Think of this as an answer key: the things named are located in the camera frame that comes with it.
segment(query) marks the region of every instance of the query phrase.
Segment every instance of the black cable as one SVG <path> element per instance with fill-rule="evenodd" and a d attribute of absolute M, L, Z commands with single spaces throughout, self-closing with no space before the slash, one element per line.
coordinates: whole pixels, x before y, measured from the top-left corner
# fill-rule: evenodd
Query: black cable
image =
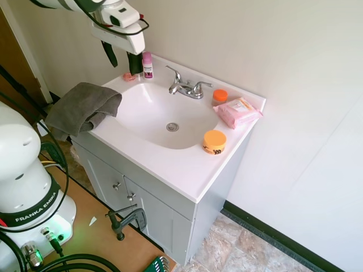
<path fill-rule="evenodd" d="M 64 257 L 63 249 L 62 249 L 62 246 L 59 243 L 58 239 L 54 236 L 54 238 L 51 239 L 49 242 L 50 242 L 50 245 L 52 246 L 52 248 L 59 254 L 59 256 Z"/>
<path fill-rule="evenodd" d="M 64 189 L 64 194 L 57 206 L 57 208 L 54 210 L 54 212 L 49 216 L 47 217 L 46 219 L 44 219 L 42 222 L 38 223 L 37 225 L 34 225 L 32 227 L 28 227 L 28 228 L 25 228 L 25 229 L 19 229 L 19 230 L 14 230 L 14 229 L 6 229 L 6 228 L 0 228 L 0 231 L 3 231 L 3 232 L 10 232 L 10 233 L 19 233 L 19 232 L 24 232 L 24 231 L 29 231 L 29 230 L 32 230 L 36 227 L 39 227 L 40 225 L 44 224 L 45 222 L 47 222 L 50 218 L 52 218 L 57 212 L 58 212 L 58 209 L 61 207 L 62 203 L 63 203 L 63 200 L 65 199 L 66 195 L 67 195 L 67 191 L 68 191 L 68 186 L 69 186 L 69 172 L 68 172 L 68 164 L 67 164 L 67 161 L 66 161 L 66 158 L 64 156 L 64 153 L 63 151 L 61 150 L 61 147 L 60 145 L 58 144 L 57 140 L 55 139 L 55 137 L 53 136 L 53 134 L 49 131 L 49 129 L 44 126 L 41 122 L 38 122 L 37 118 L 31 114 L 30 112 L 28 112 L 26 109 L 24 109 L 22 106 L 20 106 L 17 102 L 15 102 L 13 99 L 11 99 L 10 97 L 8 97 L 7 95 L 5 95 L 3 92 L 0 92 L 0 95 L 3 96 L 6 100 L 8 100 L 9 102 L 11 102 L 12 104 L 14 104 L 15 106 L 17 106 L 18 108 L 20 108 L 21 110 L 23 110 L 26 114 L 28 114 L 35 122 L 37 122 L 41 127 L 43 127 L 43 129 L 45 129 L 45 131 L 47 133 L 49 133 L 49 136 L 52 138 L 53 142 L 56 144 L 56 147 L 58 148 L 58 152 L 61 154 L 62 156 L 62 159 L 63 161 L 65 162 L 65 172 L 66 172 L 66 187 Z"/>
<path fill-rule="evenodd" d="M 47 113 L 37 104 L 37 102 L 34 101 L 33 98 L 30 97 L 27 89 L 17 82 L 2 65 L 0 65 L 0 75 L 2 75 L 2 77 L 14 88 L 14 90 L 20 93 L 41 115 L 44 117 L 47 116 Z"/>
<path fill-rule="evenodd" d="M 147 23 L 146 20 L 144 20 L 143 18 L 140 18 L 140 21 L 143 21 L 146 24 L 146 27 L 142 28 L 141 30 L 135 32 L 135 33 L 121 33 L 119 31 L 115 31 L 113 29 L 110 29 L 108 27 L 105 27 L 103 24 L 99 23 L 92 15 L 90 15 L 87 10 L 82 6 L 82 4 L 80 3 L 79 0 L 73 0 L 77 6 L 88 16 L 88 18 L 90 18 L 92 20 L 92 22 L 94 22 L 97 26 L 99 26 L 100 28 L 103 28 L 104 30 L 107 30 L 109 32 L 112 32 L 114 34 L 118 34 L 118 35 L 122 35 L 122 36 L 133 36 L 133 35 L 137 35 L 139 33 L 141 33 L 142 31 L 146 30 L 149 28 L 149 24 Z"/>
<path fill-rule="evenodd" d="M 20 250 L 20 248 L 14 243 L 10 237 L 8 237 L 5 233 L 0 232 L 0 241 L 3 241 L 15 254 L 16 259 L 20 265 L 20 272 L 26 272 L 27 269 L 27 261 Z"/>
<path fill-rule="evenodd" d="M 53 270 L 49 270 L 49 269 L 65 262 L 65 261 L 73 261 L 73 260 L 92 260 L 92 261 L 95 261 L 95 262 L 98 262 L 98 263 L 104 265 L 105 267 L 109 268 L 112 272 L 121 272 L 113 263 L 107 261 L 106 259 L 104 259 L 102 257 L 92 255 L 92 254 L 68 255 L 68 256 L 59 258 L 57 260 L 54 260 L 53 262 L 47 264 L 46 266 L 38 269 L 37 272 L 50 272 L 50 271 L 53 272 Z"/>
<path fill-rule="evenodd" d="M 72 263 L 69 265 L 62 265 L 56 268 L 53 268 L 52 270 L 47 270 L 47 272 L 62 272 L 62 271 L 66 271 L 66 270 L 71 270 L 71 269 L 85 269 L 85 270 L 89 270 L 89 271 L 94 271 L 94 272 L 106 272 L 106 270 L 102 269 L 101 267 L 95 266 L 95 265 L 90 265 L 89 263 Z"/>

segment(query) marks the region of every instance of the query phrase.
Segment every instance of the drain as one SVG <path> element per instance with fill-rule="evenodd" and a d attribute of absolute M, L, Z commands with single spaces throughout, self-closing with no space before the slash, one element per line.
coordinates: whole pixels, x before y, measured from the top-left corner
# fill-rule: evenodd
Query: drain
<path fill-rule="evenodd" d="M 169 123 L 166 125 L 166 129 L 170 132 L 175 132 L 179 129 L 179 125 L 177 123 Z"/>

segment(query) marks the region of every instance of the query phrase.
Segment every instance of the chrome faucet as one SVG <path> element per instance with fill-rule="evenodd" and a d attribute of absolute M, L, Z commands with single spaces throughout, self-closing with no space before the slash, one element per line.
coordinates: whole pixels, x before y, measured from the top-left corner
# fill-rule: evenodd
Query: chrome faucet
<path fill-rule="evenodd" d="M 169 65 L 166 67 L 175 72 L 174 84 L 169 88 L 169 93 L 172 95 L 176 94 L 176 92 L 180 92 L 182 95 L 189 96 L 194 99 L 201 99 L 203 98 L 202 85 L 204 84 L 208 87 L 213 87 L 212 84 L 203 81 L 199 81 L 195 86 L 192 86 L 190 81 L 183 82 L 182 76 L 178 71 L 171 68 Z"/>

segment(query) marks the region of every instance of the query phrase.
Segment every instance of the cabinet knob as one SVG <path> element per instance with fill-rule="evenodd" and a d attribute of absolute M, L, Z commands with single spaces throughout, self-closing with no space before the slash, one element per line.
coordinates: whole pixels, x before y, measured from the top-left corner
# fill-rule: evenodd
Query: cabinet knob
<path fill-rule="evenodd" d="M 135 197 L 136 195 L 135 194 L 132 194 L 132 195 L 128 195 L 127 196 L 127 199 L 129 200 L 129 201 L 134 201 L 134 197 Z"/>
<path fill-rule="evenodd" d="M 121 183 L 118 182 L 117 184 L 113 184 L 112 187 L 114 188 L 114 190 L 118 191 L 120 185 Z"/>

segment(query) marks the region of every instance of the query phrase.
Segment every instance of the gray cabinet door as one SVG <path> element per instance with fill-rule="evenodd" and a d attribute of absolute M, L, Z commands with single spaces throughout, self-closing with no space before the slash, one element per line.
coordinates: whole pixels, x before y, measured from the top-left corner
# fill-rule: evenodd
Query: gray cabinet door
<path fill-rule="evenodd" d="M 138 204 L 138 207 L 145 210 L 147 227 L 144 233 L 159 244 L 175 261 L 185 263 L 192 222 L 127 177 L 124 179 L 130 196 L 135 194 L 131 204 Z"/>
<path fill-rule="evenodd" d="M 98 198 L 114 210 L 130 206 L 124 176 L 80 145 L 74 146 Z M 130 210 L 120 215 L 125 217 L 129 213 Z"/>

